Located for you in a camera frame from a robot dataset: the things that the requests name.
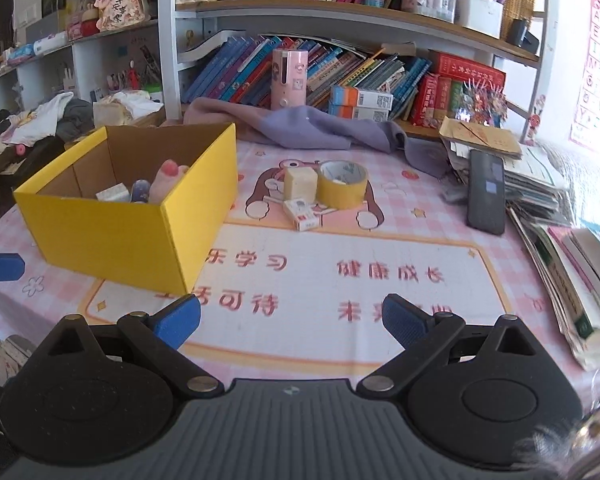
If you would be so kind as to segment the orange blue white box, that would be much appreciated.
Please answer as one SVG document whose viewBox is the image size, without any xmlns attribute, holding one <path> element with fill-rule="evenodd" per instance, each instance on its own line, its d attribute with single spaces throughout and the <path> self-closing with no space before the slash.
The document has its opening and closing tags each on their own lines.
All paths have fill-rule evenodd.
<svg viewBox="0 0 600 480">
<path fill-rule="evenodd" d="M 328 114 L 347 119 L 386 122 L 392 106 L 391 93 L 335 86 L 330 90 Z"/>
</svg>

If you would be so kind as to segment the cream cube eraser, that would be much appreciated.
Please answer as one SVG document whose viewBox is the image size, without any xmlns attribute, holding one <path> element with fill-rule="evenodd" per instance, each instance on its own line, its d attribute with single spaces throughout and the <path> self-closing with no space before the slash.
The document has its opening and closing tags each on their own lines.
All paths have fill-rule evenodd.
<svg viewBox="0 0 600 480">
<path fill-rule="evenodd" d="M 312 167 L 287 168 L 284 179 L 284 200 L 304 200 L 315 202 L 317 173 Z"/>
</svg>

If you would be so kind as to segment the alphabet wall poster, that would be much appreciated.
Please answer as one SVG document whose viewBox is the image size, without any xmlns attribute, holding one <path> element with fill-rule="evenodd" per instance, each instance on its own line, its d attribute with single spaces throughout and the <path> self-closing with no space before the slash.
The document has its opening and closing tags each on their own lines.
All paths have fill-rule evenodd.
<svg viewBox="0 0 600 480">
<path fill-rule="evenodd" d="M 600 145 L 600 0 L 591 0 L 588 48 L 570 140 L 583 146 Z"/>
</svg>

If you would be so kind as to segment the blue white spray bottle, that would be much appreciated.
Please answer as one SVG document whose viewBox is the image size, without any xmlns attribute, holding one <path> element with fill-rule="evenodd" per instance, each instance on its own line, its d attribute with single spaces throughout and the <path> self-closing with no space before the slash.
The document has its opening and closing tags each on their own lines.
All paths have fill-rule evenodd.
<svg viewBox="0 0 600 480">
<path fill-rule="evenodd" d="M 130 202 L 147 204 L 149 202 L 149 192 L 150 183 L 147 180 L 136 180 L 131 188 Z"/>
</svg>

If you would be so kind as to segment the white staples box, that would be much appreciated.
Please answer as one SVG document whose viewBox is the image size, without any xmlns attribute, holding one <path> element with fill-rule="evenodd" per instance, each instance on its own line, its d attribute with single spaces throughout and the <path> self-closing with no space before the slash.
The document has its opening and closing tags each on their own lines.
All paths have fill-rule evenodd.
<svg viewBox="0 0 600 480">
<path fill-rule="evenodd" d="M 285 200 L 283 210 L 298 232 L 311 231 L 321 226 L 321 220 L 317 217 L 311 205 L 301 198 Z"/>
</svg>

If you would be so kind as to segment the purple cloth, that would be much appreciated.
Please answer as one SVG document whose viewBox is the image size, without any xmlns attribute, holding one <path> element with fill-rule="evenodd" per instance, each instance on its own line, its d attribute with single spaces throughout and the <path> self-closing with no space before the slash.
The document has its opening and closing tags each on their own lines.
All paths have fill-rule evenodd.
<svg viewBox="0 0 600 480">
<path fill-rule="evenodd" d="M 441 179 L 451 171 L 441 143 L 414 139 L 395 122 L 349 119 L 302 105 L 265 110 L 209 98 L 197 98 L 186 108 L 185 125 L 231 122 L 238 138 L 288 150 L 349 151 L 362 146 L 381 153 L 404 154 L 408 166 Z"/>
</svg>

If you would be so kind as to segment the yellow cardboard box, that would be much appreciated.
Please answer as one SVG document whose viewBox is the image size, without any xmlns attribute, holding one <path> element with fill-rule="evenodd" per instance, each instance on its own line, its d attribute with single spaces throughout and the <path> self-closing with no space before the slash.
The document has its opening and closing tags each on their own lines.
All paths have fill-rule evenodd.
<svg viewBox="0 0 600 480">
<path fill-rule="evenodd" d="M 96 195 L 155 177 L 173 160 L 186 174 L 158 204 Z M 15 190 L 24 222 L 53 266 L 137 288 L 194 289 L 237 197 L 232 124 L 100 128 Z"/>
</svg>

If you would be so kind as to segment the stack of books and papers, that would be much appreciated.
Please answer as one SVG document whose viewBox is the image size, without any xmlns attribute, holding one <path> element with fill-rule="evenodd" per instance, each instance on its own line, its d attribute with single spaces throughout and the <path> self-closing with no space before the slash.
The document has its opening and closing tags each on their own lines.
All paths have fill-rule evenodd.
<svg viewBox="0 0 600 480">
<path fill-rule="evenodd" d="M 550 295 L 560 332 L 585 370 L 600 368 L 600 226 L 565 213 L 567 180 L 542 148 L 490 148 L 476 136 L 443 133 L 451 167 L 470 180 L 470 162 L 489 154 L 505 183 L 509 218 Z"/>
</svg>

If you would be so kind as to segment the white wall charger plug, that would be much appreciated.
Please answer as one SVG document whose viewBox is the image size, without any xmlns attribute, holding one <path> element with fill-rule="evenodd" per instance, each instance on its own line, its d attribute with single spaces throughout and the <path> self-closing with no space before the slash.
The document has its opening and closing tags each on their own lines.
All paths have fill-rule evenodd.
<svg viewBox="0 0 600 480">
<path fill-rule="evenodd" d="M 96 193 L 96 200 L 100 202 L 129 203 L 130 199 L 131 194 L 122 183 L 110 186 L 110 188 Z"/>
</svg>

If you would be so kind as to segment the pink cylindrical device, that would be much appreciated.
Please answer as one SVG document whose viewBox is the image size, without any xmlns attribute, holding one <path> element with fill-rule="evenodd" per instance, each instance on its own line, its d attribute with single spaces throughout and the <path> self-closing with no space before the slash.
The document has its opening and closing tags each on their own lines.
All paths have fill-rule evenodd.
<svg viewBox="0 0 600 480">
<path fill-rule="evenodd" d="M 272 55 L 271 110 L 306 104 L 308 52 L 275 49 Z"/>
</svg>

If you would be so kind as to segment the pink plush pig toy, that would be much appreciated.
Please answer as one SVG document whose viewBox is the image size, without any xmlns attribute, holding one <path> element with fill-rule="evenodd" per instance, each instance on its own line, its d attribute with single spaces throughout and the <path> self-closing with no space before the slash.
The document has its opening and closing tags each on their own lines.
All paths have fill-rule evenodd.
<svg viewBox="0 0 600 480">
<path fill-rule="evenodd" d="M 149 187 L 148 203 L 160 204 L 178 185 L 189 166 L 179 165 L 172 159 L 166 160 L 159 168 L 155 179 Z"/>
</svg>

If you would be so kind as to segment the pile of clothes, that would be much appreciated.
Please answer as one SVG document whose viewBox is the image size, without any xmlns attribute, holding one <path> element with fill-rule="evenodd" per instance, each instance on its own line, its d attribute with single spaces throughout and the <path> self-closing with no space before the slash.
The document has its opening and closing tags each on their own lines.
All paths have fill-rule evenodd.
<svg viewBox="0 0 600 480">
<path fill-rule="evenodd" d="M 18 115 L 0 111 L 0 195 L 16 188 L 94 129 L 93 107 L 62 92 Z"/>
</svg>

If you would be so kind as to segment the tissue box with cloth cover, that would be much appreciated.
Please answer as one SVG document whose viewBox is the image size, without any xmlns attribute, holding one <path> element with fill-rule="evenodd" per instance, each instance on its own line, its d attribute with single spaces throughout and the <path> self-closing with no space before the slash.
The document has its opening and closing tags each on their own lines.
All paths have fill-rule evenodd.
<svg viewBox="0 0 600 480">
<path fill-rule="evenodd" d="M 93 104 L 94 126 L 131 125 L 162 109 L 163 104 L 151 99 L 145 90 L 122 90 Z"/>
</svg>

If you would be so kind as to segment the yellow tape roll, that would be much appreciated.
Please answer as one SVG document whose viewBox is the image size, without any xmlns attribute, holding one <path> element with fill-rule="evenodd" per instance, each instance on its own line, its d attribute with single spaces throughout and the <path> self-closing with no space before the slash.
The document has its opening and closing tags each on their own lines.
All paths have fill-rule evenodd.
<svg viewBox="0 0 600 480">
<path fill-rule="evenodd" d="M 332 209 L 353 209 L 363 203 L 368 177 L 356 162 L 329 160 L 317 167 L 316 200 Z"/>
</svg>

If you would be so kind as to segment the brown envelope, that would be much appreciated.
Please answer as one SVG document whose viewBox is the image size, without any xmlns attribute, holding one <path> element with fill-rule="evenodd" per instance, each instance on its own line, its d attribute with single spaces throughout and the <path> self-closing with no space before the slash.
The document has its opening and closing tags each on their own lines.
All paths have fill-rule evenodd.
<svg viewBox="0 0 600 480">
<path fill-rule="evenodd" d="M 493 154 L 511 158 L 521 158 L 522 151 L 519 142 L 509 130 L 461 122 L 445 117 L 439 129 L 442 139 L 465 144 Z"/>
</svg>

